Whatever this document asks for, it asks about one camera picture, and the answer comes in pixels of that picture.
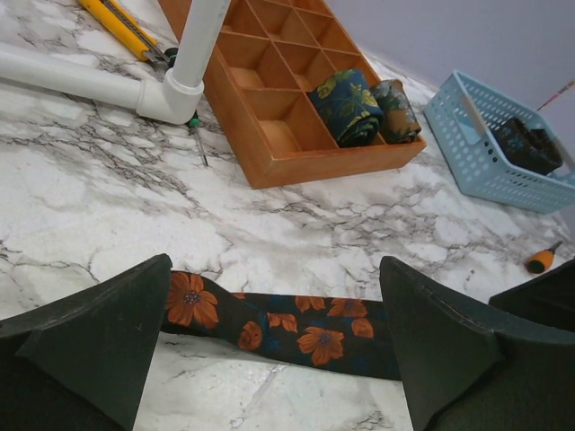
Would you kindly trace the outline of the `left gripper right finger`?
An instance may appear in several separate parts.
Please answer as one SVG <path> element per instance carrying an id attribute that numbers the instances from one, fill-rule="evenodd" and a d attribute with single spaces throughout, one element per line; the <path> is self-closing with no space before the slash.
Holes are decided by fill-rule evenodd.
<path id="1" fill-rule="evenodd" d="M 417 430 L 571 430 L 574 331 L 503 312 L 393 257 L 380 263 Z"/>

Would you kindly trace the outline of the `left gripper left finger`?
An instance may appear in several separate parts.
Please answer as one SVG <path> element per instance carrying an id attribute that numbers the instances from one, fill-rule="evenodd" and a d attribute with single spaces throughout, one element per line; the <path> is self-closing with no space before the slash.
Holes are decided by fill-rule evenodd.
<path id="1" fill-rule="evenodd" d="M 172 262 L 156 255 L 1 322 L 3 430 L 133 428 Z"/>

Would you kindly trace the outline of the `black orange floral tie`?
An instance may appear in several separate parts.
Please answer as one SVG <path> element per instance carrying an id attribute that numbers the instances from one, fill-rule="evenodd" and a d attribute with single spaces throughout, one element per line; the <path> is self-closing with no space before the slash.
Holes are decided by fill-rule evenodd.
<path id="1" fill-rule="evenodd" d="M 198 274 L 174 271 L 162 330 L 221 339 L 290 364 L 401 378 L 381 301 L 231 293 Z"/>

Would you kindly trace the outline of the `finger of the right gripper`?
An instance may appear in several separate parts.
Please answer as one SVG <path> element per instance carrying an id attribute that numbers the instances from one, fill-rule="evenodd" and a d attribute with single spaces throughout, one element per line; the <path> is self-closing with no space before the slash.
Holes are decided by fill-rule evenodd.
<path id="1" fill-rule="evenodd" d="M 574 331 L 574 259 L 492 296 L 489 305 L 528 321 Z"/>

